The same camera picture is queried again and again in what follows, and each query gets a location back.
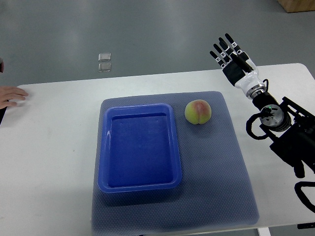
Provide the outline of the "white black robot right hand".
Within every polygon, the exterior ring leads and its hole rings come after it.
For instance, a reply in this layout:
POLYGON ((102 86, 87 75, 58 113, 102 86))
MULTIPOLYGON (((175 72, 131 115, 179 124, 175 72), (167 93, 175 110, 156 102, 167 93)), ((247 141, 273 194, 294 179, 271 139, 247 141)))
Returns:
POLYGON ((254 99, 260 93, 267 91, 267 85, 259 79, 259 71, 235 40, 226 33, 225 38, 219 38, 214 44, 214 51, 210 55, 221 67, 228 81, 236 88, 241 89, 248 99, 254 99))

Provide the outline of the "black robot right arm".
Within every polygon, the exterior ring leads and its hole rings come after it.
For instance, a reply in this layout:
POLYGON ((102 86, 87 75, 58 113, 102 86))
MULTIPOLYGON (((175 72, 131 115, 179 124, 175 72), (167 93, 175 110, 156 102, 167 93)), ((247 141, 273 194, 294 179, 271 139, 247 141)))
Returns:
POLYGON ((287 97, 278 103, 268 92, 268 80, 264 82, 251 93, 259 113, 248 119, 246 132, 255 140, 270 138, 270 149, 302 179, 305 165, 315 169, 315 117, 287 97))

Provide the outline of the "person's bare hand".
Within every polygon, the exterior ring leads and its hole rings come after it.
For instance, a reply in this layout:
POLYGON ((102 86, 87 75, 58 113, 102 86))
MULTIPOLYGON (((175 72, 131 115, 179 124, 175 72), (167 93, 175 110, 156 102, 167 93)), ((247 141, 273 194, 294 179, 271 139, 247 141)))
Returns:
POLYGON ((17 102, 14 100, 25 100, 29 94, 18 87, 1 86, 0 87, 0 108, 17 106, 17 102))

